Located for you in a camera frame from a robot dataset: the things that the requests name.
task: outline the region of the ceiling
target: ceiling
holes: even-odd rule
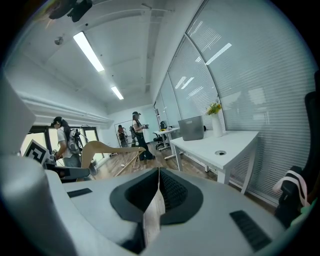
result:
[[[40,65],[66,77],[75,91],[92,94],[103,103],[146,94],[167,0],[95,0],[73,23],[66,15],[37,20],[23,37],[20,51]],[[73,39],[84,31],[104,71],[97,72]],[[63,43],[54,43],[63,37]]]

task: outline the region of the wooden floor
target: wooden floor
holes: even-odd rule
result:
[[[137,160],[133,166],[132,165],[128,166],[128,168],[123,173],[121,173],[121,175],[134,173],[140,170],[154,168],[154,167],[165,167],[165,168],[170,168],[174,170],[178,169],[177,161],[175,157],[168,160],[164,159],[164,157],[171,155],[170,148],[164,149],[162,151],[156,150],[155,142],[148,144],[148,147],[150,152],[153,155],[155,155],[155,159],[144,160],[142,162]],[[111,158],[99,168],[97,175],[94,176],[93,179],[95,180],[110,179],[114,177],[123,168],[121,165],[126,165],[127,163],[129,163],[129,161],[135,155],[136,155],[135,152],[131,152],[131,153],[118,154],[118,155],[111,156]],[[194,175],[197,177],[202,177],[211,181],[217,181],[217,176],[214,173],[210,171],[205,172],[204,167],[192,161],[188,157],[183,156],[181,158],[181,162],[183,166],[183,172],[186,172],[190,175]],[[233,187],[238,191],[241,190],[240,188],[232,184],[229,184],[229,186]],[[252,201],[256,202],[257,204],[265,208],[268,212],[272,214],[274,213],[275,208],[272,205],[264,202],[263,200],[260,200],[259,198],[252,196],[251,194],[246,193],[245,196],[247,196]],[[145,211],[144,219],[143,219],[145,241],[147,245],[152,240],[154,240],[157,234],[160,232],[159,218],[164,213],[165,213],[164,199],[162,197],[162,194],[160,193],[160,190],[158,189],[148,209]]]

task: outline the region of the white vase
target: white vase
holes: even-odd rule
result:
[[[221,137],[223,135],[221,123],[218,114],[211,114],[212,117],[212,129],[214,137]]]

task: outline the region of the woman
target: woman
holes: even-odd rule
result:
[[[123,128],[121,124],[119,124],[118,126],[118,139],[121,141],[121,146],[123,148],[127,148],[128,147],[128,142],[127,142],[127,132],[126,132],[126,128]]]
[[[135,131],[136,139],[139,143],[139,147],[143,147],[145,149],[145,151],[140,154],[139,159],[140,161],[145,159],[148,159],[148,160],[155,159],[156,157],[151,154],[151,152],[149,151],[148,145],[145,141],[144,133],[143,133],[143,129],[145,129],[145,126],[141,125],[141,123],[139,122],[139,118],[140,118],[140,114],[137,111],[132,113],[132,126]]]
[[[72,153],[68,148],[68,141],[70,139],[70,126],[68,123],[61,117],[57,116],[52,125],[57,129],[58,135],[58,144],[60,145],[59,151],[55,154],[56,159],[62,157],[64,166],[66,167],[81,167],[81,159],[79,154]]]

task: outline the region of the desk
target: desk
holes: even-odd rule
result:
[[[168,135],[168,140],[169,140],[169,143],[170,143],[170,146],[171,146],[171,152],[172,152],[172,155],[169,155],[167,157],[165,157],[164,159],[170,159],[170,158],[174,158],[176,156],[176,153],[175,153],[175,148],[174,146],[171,144],[171,140],[172,140],[172,136],[171,136],[171,133],[174,132],[174,131],[177,131],[179,130],[180,128],[172,128],[171,130],[164,130],[164,131],[160,131],[160,130],[157,130],[155,131],[154,133],[155,134],[158,134],[160,136],[162,136],[162,139],[163,139],[163,144],[166,145],[166,140],[165,140],[165,134]],[[167,149],[169,148],[168,146],[165,146],[163,148],[160,148],[159,151],[161,150],[164,150],[164,149]]]
[[[206,165],[217,171],[219,183],[228,184],[231,169],[239,161],[249,154],[250,161],[241,193],[244,194],[254,167],[258,131],[227,131],[222,137],[214,137],[213,132],[208,130],[204,138],[199,140],[184,141],[182,137],[170,141],[174,145],[175,156],[179,171],[183,170],[179,151],[184,151]],[[217,151],[225,151],[226,154],[216,154]]]

